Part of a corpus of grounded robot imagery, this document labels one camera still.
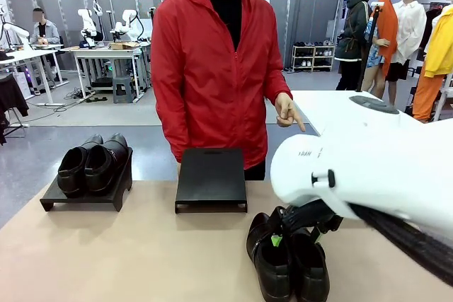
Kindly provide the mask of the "person's left hand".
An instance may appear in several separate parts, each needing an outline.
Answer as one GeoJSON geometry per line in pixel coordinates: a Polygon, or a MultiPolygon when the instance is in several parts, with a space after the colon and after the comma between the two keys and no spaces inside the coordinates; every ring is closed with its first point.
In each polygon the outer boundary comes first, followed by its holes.
{"type": "Polygon", "coordinates": [[[302,116],[287,93],[279,93],[277,95],[275,109],[277,112],[277,124],[280,127],[291,127],[293,124],[297,124],[302,132],[306,131],[302,116]]]}

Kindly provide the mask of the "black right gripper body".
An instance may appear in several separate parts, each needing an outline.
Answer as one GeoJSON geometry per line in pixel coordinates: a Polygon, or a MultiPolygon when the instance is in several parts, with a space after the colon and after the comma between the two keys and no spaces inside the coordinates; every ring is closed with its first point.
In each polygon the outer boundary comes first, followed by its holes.
{"type": "Polygon", "coordinates": [[[335,214],[321,199],[316,199],[302,207],[289,206],[282,217],[282,225],[292,233],[301,228],[312,227],[318,233],[337,231],[343,217],[335,214]]]}

